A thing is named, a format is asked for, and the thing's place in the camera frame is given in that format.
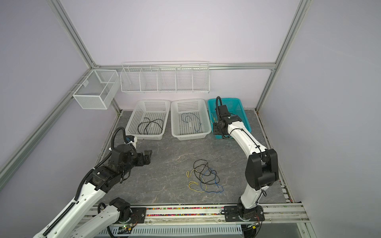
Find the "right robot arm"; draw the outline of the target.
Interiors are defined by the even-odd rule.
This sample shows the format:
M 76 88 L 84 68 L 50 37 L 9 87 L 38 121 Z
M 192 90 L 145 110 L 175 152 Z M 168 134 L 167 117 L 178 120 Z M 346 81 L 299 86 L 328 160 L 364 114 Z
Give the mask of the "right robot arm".
M 274 149 L 262 145 L 247 130 L 242 119 L 229 112 L 221 97 L 216 97 L 215 112 L 217 121 L 213 123 L 213 134 L 223 139 L 233 138 L 247 157 L 245 178 L 247 186 L 233 210 L 227 212 L 243 221 L 254 219 L 262 222 L 264 210 L 259 205 L 261 196 L 279 180 L 278 155 Z

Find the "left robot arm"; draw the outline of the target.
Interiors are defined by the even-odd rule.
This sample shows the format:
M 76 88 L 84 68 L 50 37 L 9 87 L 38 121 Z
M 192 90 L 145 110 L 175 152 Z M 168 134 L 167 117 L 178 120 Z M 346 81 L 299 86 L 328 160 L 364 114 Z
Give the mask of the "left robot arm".
M 113 199 L 108 206 L 83 225 L 79 222 L 113 186 L 123 183 L 134 167 L 151 163 L 152 150 L 137 152 L 138 139 L 117 128 L 111 138 L 109 154 L 81 180 L 74 198 L 40 232 L 36 238 L 94 238 L 116 222 L 129 223 L 133 212 L 130 203 Z

